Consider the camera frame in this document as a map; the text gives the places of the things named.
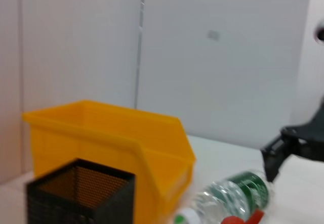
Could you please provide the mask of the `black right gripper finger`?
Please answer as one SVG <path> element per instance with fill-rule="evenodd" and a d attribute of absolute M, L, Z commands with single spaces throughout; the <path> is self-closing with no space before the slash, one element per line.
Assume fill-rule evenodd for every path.
<path fill-rule="evenodd" d="M 263 157 L 263 168 L 268 182 L 273 182 L 279 169 L 288 157 L 288 143 L 281 135 L 276 136 L 260 149 Z"/>

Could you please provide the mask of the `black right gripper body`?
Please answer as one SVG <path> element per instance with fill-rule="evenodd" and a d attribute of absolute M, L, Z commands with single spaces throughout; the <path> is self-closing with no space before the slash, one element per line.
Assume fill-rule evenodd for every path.
<path fill-rule="evenodd" d="M 284 127 L 281 137 L 288 143 L 290 154 L 323 162 L 323 106 L 309 122 Z"/>

